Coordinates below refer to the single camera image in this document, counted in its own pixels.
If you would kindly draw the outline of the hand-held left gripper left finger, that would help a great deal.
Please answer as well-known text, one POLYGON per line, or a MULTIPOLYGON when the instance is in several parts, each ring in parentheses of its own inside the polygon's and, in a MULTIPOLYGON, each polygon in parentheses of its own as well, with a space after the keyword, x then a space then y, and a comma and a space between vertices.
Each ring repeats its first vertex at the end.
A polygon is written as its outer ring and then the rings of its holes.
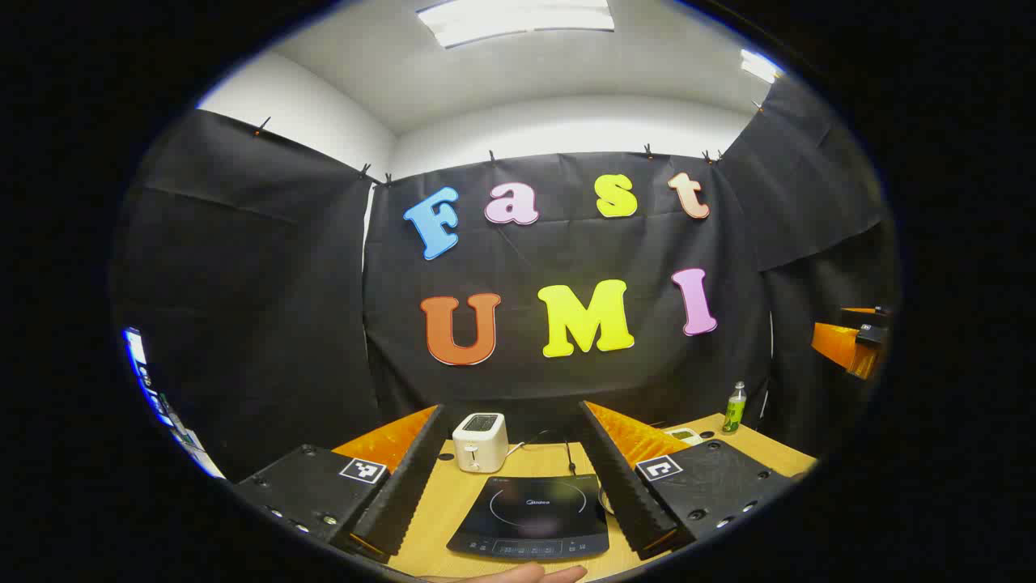
POLYGON ((376 416, 310 416, 249 443, 231 487, 296 534, 384 564, 401 550, 448 422, 443 403, 382 427, 376 416))

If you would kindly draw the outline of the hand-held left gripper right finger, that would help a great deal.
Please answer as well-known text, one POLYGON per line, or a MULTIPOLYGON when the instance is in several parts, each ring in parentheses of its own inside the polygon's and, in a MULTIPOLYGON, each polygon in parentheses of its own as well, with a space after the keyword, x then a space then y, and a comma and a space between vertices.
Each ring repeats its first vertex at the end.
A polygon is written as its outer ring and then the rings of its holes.
POLYGON ((689 445, 588 401, 580 412, 582 447, 641 560, 717 538, 795 483, 725 440, 689 445))

